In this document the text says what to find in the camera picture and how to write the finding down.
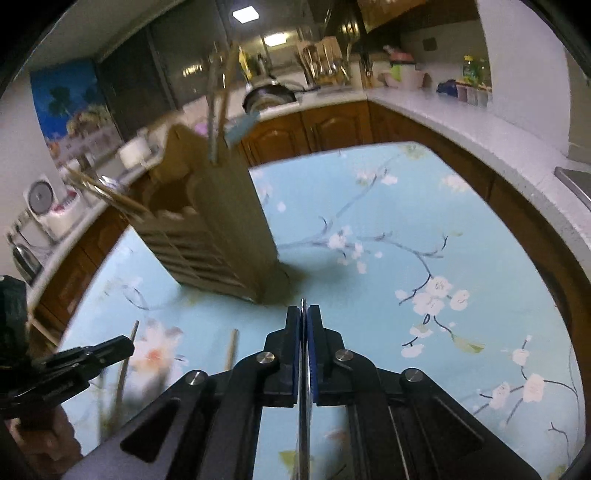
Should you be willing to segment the left hand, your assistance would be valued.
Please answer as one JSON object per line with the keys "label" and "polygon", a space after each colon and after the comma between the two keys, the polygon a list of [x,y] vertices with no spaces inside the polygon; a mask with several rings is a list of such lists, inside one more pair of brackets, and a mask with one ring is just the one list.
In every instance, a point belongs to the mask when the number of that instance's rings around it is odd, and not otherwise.
{"label": "left hand", "polygon": [[49,430],[27,429],[19,419],[6,423],[21,452],[41,479],[60,479],[83,455],[73,425],[62,406],[51,411]]}

